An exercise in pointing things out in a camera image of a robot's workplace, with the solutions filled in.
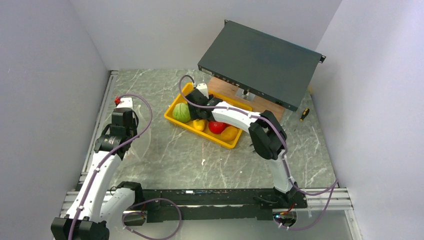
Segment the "yellow lemon toy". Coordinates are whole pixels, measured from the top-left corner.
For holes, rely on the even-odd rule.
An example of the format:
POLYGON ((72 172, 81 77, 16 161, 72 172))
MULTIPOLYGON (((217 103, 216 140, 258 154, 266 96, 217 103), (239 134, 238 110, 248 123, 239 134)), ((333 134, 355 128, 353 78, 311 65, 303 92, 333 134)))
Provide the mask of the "yellow lemon toy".
POLYGON ((200 132, 204 131, 207 125, 207 121, 205 119, 196 119, 192 123, 194 129, 200 132))

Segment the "red apple toy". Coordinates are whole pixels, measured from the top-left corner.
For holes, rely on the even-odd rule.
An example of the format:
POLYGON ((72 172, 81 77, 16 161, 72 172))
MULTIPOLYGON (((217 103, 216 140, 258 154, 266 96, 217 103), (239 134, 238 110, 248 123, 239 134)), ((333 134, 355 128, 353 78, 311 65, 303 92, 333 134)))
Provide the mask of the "red apple toy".
POLYGON ((224 122, 218 122, 218 121, 210 121, 208 123, 208 129, 211 133, 215 135, 221 134, 229 125, 224 122))

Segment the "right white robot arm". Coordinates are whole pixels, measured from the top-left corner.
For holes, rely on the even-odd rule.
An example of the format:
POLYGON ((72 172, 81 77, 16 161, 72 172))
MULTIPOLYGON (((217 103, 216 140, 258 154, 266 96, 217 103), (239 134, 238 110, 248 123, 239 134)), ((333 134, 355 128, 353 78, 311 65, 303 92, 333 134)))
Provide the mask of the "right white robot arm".
POLYGON ((248 133, 256 154, 268 162, 276 203, 282 208, 295 205, 297 185, 285 163, 287 135, 272 112, 247 111, 220 98, 207 97, 198 89, 182 97, 189 104, 195 119, 229 124, 248 133))

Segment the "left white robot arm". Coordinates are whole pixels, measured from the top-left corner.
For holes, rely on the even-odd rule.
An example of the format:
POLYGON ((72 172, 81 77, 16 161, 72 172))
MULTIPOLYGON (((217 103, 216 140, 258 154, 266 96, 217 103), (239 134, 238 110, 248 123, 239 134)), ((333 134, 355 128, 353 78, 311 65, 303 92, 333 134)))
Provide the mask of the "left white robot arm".
POLYGON ((92 165, 76 199, 63 217, 50 226, 56 240, 107 240, 118 217, 144 203, 140 183, 123 181, 108 201, 104 198, 115 171, 137 136, 139 118, 130 107, 115 108, 109 123, 96 140, 92 165))

